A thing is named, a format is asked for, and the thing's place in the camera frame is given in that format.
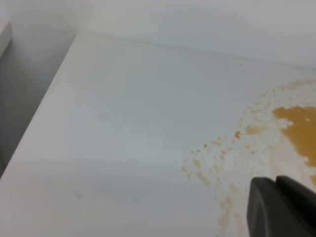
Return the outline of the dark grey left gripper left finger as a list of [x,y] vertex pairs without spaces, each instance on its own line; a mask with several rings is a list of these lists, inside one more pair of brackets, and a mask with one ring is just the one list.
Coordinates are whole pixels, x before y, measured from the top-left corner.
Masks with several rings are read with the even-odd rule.
[[251,237],[309,237],[297,221],[276,179],[255,177],[250,182],[247,225]]

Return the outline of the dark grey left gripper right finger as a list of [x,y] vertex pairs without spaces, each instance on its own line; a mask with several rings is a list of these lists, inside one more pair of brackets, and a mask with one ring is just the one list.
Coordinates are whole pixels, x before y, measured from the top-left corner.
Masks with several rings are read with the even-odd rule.
[[289,201],[297,221],[316,236],[316,193],[288,176],[277,176],[276,184]]

